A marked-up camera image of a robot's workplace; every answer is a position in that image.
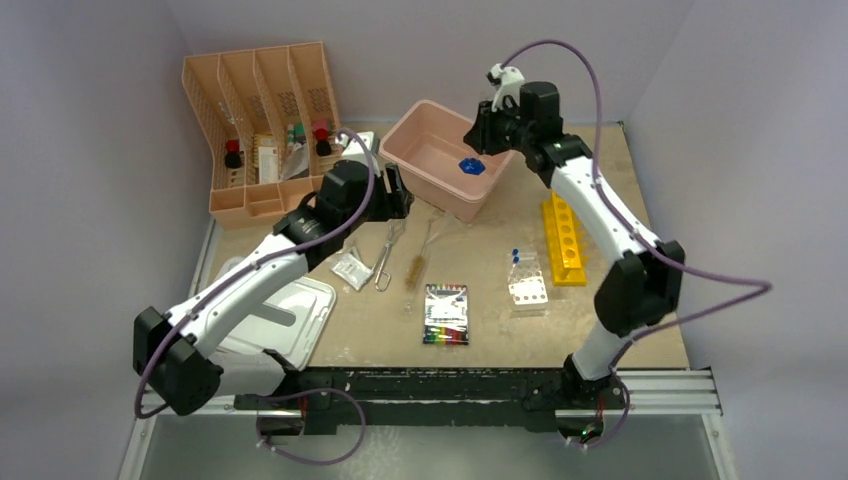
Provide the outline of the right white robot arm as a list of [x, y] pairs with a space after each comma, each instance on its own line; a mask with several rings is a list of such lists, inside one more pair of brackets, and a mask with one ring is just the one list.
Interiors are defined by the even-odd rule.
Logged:
[[559, 92], [546, 81], [494, 81], [463, 140], [485, 155], [517, 151], [544, 185], [569, 205], [609, 263], [594, 297], [597, 322], [564, 364], [561, 392], [584, 407], [601, 391], [633, 333], [658, 324], [678, 305], [682, 274], [664, 263], [685, 259], [676, 241], [644, 228], [602, 175], [577, 135], [563, 129]]

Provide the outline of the pink plastic bin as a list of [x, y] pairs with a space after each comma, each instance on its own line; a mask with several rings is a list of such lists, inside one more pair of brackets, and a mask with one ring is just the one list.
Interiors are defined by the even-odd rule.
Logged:
[[[467, 117], [431, 100], [416, 102], [383, 137], [380, 154], [399, 166], [404, 184], [417, 198], [469, 223], [481, 210], [507, 167], [512, 151], [478, 155], [464, 144], [471, 128]], [[466, 175], [458, 162], [466, 157], [486, 165], [480, 176]]]

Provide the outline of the wire test tube brush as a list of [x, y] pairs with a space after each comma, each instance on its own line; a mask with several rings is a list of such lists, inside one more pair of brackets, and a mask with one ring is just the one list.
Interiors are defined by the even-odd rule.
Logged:
[[413, 292], [418, 284], [421, 274], [426, 263], [426, 250], [431, 242], [432, 226], [434, 220], [430, 220], [427, 224], [425, 236], [418, 254], [412, 259], [407, 275], [405, 277], [404, 286], [407, 292]]

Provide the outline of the metal crucible tongs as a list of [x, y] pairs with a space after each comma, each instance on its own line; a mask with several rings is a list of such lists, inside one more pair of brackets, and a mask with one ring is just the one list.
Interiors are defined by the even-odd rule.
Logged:
[[391, 274], [387, 272], [386, 265], [390, 258], [392, 249], [406, 227], [405, 219], [392, 220], [388, 223], [388, 232], [383, 247], [374, 265], [374, 288], [378, 292], [385, 292], [391, 283]]

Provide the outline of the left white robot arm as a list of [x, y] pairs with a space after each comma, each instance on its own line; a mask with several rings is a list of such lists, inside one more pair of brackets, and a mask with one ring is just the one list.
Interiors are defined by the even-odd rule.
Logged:
[[340, 160], [236, 268], [165, 312], [142, 310], [132, 334], [136, 417], [165, 409], [191, 414], [222, 395], [223, 386], [233, 395], [260, 395], [275, 409], [292, 405], [298, 382], [286, 374], [294, 367], [279, 350], [239, 354], [234, 365], [215, 362], [214, 353], [247, 316], [339, 251], [360, 225], [404, 219], [413, 201], [397, 164]]

